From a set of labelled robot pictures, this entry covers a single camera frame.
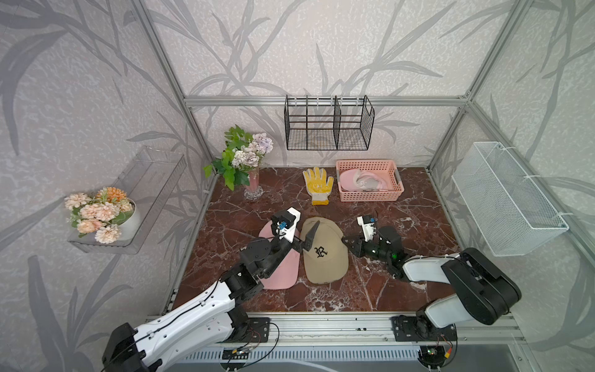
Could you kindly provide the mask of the beige baseball cap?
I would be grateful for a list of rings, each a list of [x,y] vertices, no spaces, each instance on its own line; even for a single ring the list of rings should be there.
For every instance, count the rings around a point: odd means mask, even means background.
[[[308,236],[316,226],[311,249],[303,250],[305,273],[311,283],[324,285],[345,276],[349,269],[349,251],[342,241],[342,230],[330,219],[309,218],[302,232]]]

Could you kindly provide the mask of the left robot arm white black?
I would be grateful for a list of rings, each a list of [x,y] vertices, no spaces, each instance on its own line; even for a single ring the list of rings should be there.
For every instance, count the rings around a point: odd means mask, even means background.
[[[280,228],[272,239],[258,238],[241,249],[241,260],[189,302],[146,324],[128,322],[112,331],[102,356],[105,371],[163,371],[187,355],[240,335],[248,316],[242,305],[263,290],[290,251],[310,250],[317,229],[297,239]]]

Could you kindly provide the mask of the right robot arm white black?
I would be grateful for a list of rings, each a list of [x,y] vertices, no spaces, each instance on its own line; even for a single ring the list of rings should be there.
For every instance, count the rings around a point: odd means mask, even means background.
[[[522,299],[519,286],[476,248],[443,256],[411,256],[394,228],[365,224],[362,231],[357,237],[342,239],[352,254],[385,262],[397,280],[441,283],[454,290],[417,312],[415,325],[420,333],[471,319],[489,326]]]

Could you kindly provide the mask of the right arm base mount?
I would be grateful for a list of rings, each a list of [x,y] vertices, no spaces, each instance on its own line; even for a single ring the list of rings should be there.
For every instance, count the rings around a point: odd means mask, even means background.
[[[397,342],[440,343],[458,340],[454,324],[438,328],[423,316],[393,316],[390,318],[390,324]]]

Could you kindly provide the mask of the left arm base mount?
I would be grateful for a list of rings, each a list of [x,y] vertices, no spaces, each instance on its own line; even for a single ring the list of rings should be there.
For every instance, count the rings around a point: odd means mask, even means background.
[[[270,331],[269,317],[249,318],[246,323],[233,330],[225,343],[265,343],[269,339]]]

